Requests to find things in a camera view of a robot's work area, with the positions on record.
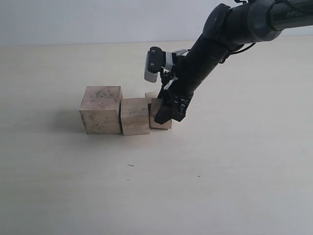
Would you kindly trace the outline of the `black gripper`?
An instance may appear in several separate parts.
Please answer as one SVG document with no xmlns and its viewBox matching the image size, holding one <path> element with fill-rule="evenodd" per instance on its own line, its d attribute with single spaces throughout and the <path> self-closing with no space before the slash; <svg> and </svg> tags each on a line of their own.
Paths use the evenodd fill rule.
<svg viewBox="0 0 313 235">
<path fill-rule="evenodd" d="M 219 48 L 191 48 L 186 55 L 158 50 L 158 65 L 162 82 L 162 105 L 154 121 L 165 124 L 170 120 L 181 122 L 194 91 L 220 63 Z"/>
</svg>

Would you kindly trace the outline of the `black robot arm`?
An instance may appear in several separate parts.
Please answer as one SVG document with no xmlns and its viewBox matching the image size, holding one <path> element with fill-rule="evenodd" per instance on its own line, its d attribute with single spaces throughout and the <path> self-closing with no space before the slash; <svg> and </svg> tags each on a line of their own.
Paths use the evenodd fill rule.
<svg viewBox="0 0 313 235">
<path fill-rule="evenodd" d="M 144 78 L 161 78 L 161 106 L 155 122 L 181 121 L 194 91 L 218 65 L 256 43 L 276 39 L 283 30 L 310 26 L 310 0 L 240 0 L 238 6 L 219 4 L 208 16 L 200 37 L 190 49 L 165 52 L 151 47 Z"/>
</svg>

